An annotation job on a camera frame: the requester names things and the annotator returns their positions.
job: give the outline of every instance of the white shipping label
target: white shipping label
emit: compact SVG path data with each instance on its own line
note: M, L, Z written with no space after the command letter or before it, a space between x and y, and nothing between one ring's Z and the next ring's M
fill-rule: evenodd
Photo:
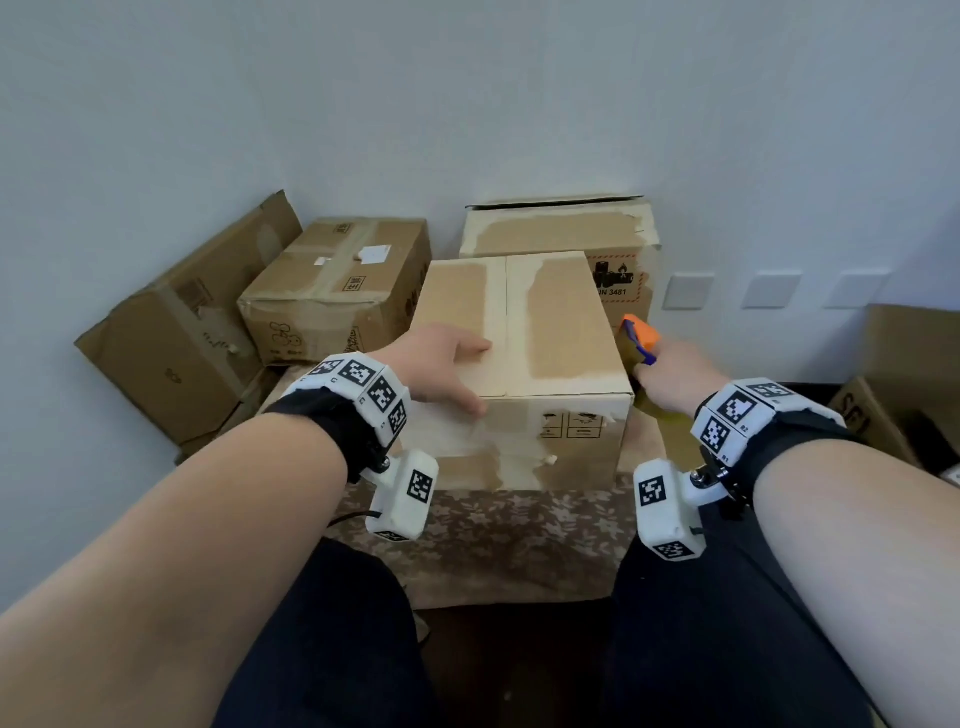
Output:
M389 245L368 245L360 249L360 265L371 265L372 263L382 263L390 254Z

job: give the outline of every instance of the dark floor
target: dark floor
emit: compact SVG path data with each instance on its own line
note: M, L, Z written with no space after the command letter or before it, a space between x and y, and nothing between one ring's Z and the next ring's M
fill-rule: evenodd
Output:
M420 612L423 660L456 728L589 726L610 602L498 604Z

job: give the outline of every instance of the brown cardboard box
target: brown cardboard box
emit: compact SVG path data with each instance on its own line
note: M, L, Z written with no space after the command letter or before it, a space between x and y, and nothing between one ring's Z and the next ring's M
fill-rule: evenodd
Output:
M277 192L117 305L77 348L178 445L217 432L263 369L237 297L300 232Z
M180 446L177 465L191 455L200 452L200 450L218 437L222 437L236 426L249 420L253 415L258 414L260 408L266 406L266 399L277 388L279 381L280 373L278 370L270 368L260 370L260 374L247 387L247 390L240 398L240 403L237 404L236 408L230 413L230 416L227 417L227 421L220 425L220 429L216 432L210 432L203 437L194 438Z
M238 305L264 364L371 352L410 327L430 257L424 220L324 218Z
M583 253L436 261L413 328L433 322L493 341L457 367L486 417L414 403L400 435L437 458L438 489L613 486L633 392Z
M931 434L960 452L960 312L871 306L860 369L830 403L851 431L918 468Z
M587 255L611 321L624 313L646 319L660 238L642 197L518 200L476 205L467 213L461 258L564 251Z

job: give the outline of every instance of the person's left hand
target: person's left hand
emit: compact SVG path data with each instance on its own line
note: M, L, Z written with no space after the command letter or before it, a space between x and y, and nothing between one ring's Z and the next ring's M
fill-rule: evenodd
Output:
M474 417L482 417L487 403L460 381L453 360L457 352L485 352L491 346L492 342L465 328L428 324L368 356L393 369L413 399L452 401Z

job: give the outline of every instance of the black pants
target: black pants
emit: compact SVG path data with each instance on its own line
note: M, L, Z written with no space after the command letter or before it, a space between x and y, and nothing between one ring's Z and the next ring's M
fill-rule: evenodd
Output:
M870 726L862 692L726 542L791 592L756 520L703 509L700 559L634 540L613 591L599 725ZM217 728L442 724L406 595L378 559L324 539L230 684Z

